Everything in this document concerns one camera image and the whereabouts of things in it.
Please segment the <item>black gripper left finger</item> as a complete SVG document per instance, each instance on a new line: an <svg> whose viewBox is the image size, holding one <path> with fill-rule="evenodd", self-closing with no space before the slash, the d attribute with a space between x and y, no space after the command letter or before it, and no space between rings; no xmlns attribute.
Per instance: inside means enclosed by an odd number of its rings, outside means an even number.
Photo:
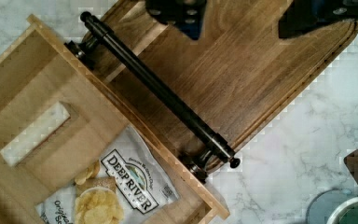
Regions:
<svg viewBox="0 0 358 224"><path fill-rule="evenodd" d="M207 0L145 0L147 13L164 25L173 25L192 40L200 38Z"/></svg>

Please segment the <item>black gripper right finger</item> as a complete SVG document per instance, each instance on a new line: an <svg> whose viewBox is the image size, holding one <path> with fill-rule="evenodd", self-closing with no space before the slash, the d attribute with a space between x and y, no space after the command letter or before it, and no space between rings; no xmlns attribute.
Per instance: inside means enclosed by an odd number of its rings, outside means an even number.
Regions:
<svg viewBox="0 0 358 224"><path fill-rule="evenodd" d="M358 0L294 0L278 21L278 36L296 38L337 22L357 20Z"/></svg>

